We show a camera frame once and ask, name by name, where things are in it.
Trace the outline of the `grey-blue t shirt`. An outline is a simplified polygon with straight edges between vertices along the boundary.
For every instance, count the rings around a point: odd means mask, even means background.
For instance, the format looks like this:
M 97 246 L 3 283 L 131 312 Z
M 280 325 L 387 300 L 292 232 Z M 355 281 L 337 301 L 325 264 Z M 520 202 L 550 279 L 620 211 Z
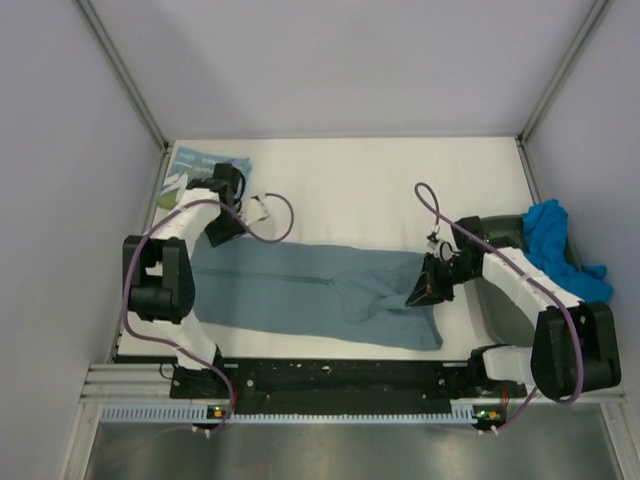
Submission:
M 432 307 L 405 304 L 419 253 L 241 237 L 200 241 L 191 266 L 204 323 L 418 351 L 443 344 Z

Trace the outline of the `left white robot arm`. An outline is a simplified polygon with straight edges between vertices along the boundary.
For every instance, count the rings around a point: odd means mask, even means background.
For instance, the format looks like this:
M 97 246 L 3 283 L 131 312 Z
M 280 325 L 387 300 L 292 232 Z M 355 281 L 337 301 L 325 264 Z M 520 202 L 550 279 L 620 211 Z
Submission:
M 171 348 L 180 366 L 194 370 L 194 387 L 209 397 L 224 390 L 227 374 L 214 364 L 217 345 L 192 316 L 196 287 L 191 256 L 210 224 L 240 219 L 237 195 L 244 186 L 238 168 L 218 164 L 210 177 L 190 181 L 173 209 L 145 234 L 128 236 L 122 247 L 125 331 Z

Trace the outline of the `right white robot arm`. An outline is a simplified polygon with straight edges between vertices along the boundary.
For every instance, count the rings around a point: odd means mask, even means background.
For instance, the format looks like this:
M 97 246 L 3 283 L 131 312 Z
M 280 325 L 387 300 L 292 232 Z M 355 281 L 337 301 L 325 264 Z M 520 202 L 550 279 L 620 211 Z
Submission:
M 487 396 L 503 381 L 512 381 L 560 401 L 576 391 L 620 384 L 611 309 L 570 293 L 526 258 L 521 217 L 465 217 L 456 221 L 452 233 L 452 243 L 437 233 L 429 235 L 429 250 L 407 306 L 449 302 L 455 286 L 480 279 L 504 296 L 498 315 L 526 320 L 533 329 L 528 346 L 501 342 L 472 351 L 466 380 L 474 393 Z

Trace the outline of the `folded printed blue t shirt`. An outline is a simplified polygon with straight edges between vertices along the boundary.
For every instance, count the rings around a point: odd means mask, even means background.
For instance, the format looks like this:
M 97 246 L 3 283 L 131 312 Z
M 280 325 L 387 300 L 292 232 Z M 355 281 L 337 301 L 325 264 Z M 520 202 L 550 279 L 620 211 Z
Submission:
M 230 157 L 204 153 L 187 147 L 178 147 L 172 156 L 163 184 L 156 195 L 157 206 L 163 210 L 173 209 L 192 180 L 210 178 L 218 164 L 231 164 L 246 180 L 252 171 L 248 157 Z

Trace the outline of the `grey plastic bin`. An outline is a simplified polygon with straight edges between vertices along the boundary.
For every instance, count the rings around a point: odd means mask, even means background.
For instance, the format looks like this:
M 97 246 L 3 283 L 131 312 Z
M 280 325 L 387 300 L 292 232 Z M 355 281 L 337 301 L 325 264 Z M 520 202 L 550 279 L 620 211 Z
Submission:
M 532 281 L 544 286 L 567 308 L 578 306 L 583 299 L 557 285 L 526 258 L 521 215 L 485 217 L 481 226 L 486 239 L 520 268 L 516 272 L 496 255 L 485 255 L 475 285 L 487 331 L 499 343 L 530 347 L 538 315 L 557 305 Z

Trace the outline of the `bright blue t shirt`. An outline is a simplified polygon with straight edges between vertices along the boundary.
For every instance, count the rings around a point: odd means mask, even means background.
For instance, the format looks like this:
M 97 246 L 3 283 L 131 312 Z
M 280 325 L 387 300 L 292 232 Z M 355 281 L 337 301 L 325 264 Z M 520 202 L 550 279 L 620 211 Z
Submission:
M 526 258 L 564 290 L 587 303 L 608 303 L 613 295 L 604 265 L 576 267 L 566 256 L 569 215 L 556 199 L 533 205 L 522 217 Z

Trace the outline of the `left aluminium frame post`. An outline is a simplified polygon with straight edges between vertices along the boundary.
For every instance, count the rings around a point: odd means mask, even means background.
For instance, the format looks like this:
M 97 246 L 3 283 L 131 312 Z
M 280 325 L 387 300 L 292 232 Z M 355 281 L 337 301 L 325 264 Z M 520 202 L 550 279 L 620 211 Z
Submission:
M 126 63 L 122 59 L 95 6 L 89 0 L 73 0 L 72 3 L 77 8 L 99 49 L 105 56 L 107 64 L 147 133 L 162 152 L 166 151 L 169 146 L 169 141 L 165 138 L 165 135 L 162 133 L 161 128 L 151 113 L 147 102 L 126 66 Z

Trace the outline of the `aluminium frame post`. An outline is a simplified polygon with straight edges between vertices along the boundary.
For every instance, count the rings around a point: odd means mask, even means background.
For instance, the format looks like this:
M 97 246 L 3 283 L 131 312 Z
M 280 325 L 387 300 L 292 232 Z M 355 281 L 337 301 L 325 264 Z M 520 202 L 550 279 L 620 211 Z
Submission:
M 536 102 L 521 133 L 518 135 L 518 143 L 520 146 L 524 147 L 539 128 L 540 123 L 554 104 L 556 97 L 561 92 L 579 58 L 586 50 L 589 42 L 597 32 L 613 4 L 614 1 L 611 0 L 597 0 L 591 3 L 584 20 L 581 22 L 576 34 L 565 50 L 560 63 L 555 69 L 542 95 Z
M 73 0 L 72 3 L 77 8 L 99 49 L 105 56 L 107 64 L 147 133 L 162 152 L 166 151 L 169 146 L 169 141 L 165 138 L 165 135 L 162 133 L 161 128 L 151 113 L 147 102 L 126 66 L 126 63 L 122 59 L 95 6 L 89 0 Z

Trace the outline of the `right aluminium frame post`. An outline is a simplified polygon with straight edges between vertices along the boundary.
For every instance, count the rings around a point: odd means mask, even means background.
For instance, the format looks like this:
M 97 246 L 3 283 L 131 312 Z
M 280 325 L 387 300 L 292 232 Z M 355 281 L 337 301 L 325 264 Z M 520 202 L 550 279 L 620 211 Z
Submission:
M 613 4 L 614 1 L 611 0 L 597 0 L 591 3 L 584 20 L 581 22 L 576 34 L 565 50 L 560 63 L 555 69 L 542 95 L 536 102 L 521 133 L 518 135 L 518 143 L 520 146 L 524 147 L 539 128 L 540 123 L 554 104 L 556 97 L 561 92 L 579 58 L 586 50 L 589 42 L 597 32 Z

